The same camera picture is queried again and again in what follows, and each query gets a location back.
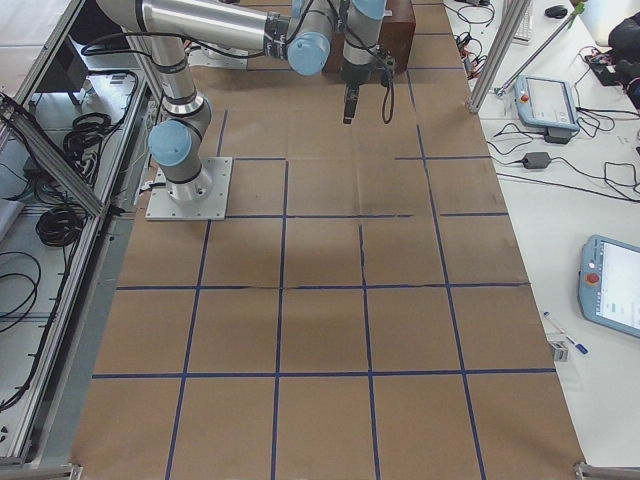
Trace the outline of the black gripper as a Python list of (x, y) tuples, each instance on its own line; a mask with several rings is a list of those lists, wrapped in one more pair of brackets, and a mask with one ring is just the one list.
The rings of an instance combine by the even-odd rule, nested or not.
[(395, 59), (382, 45), (368, 47), (347, 43), (343, 47), (341, 78), (346, 84), (343, 123), (351, 124), (356, 115), (359, 87), (368, 83), (374, 72), (380, 75), (380, 84), (389, 88), (393, 83)]

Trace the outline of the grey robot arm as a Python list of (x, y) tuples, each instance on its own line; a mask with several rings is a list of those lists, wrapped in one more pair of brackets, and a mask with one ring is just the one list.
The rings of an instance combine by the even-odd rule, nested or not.
[(212, 106), (195, 86), (187, 43), (222, 56), (239, 50), (275, 58), (299, 75), (313, 76), (327, 63), (334, 33), (341, 32), (344, 123), (354, 120), (360, 88), (374, 72), (386, 89), (382, 120), (393, 118), (395, 62), (379, 43), (383, 1), (295, 1), (290, 14), (223, 1), (101, 1), (98, 7), (124, 35), (150, 43), (143, 53), (160, 84), (167, 118), (152, 129), (148, 146), (169, 199), (178, 205), (209, 197), (216, 183), (199, 155)]

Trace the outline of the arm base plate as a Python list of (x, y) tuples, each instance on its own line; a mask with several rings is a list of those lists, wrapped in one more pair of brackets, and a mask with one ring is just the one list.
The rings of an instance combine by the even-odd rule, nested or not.
[(222, 221), (226, 217), (233, 159), (202, 160), (198, 177), (186, 184), (168, 181), (158, 168), (145, 217), (150, 221)]

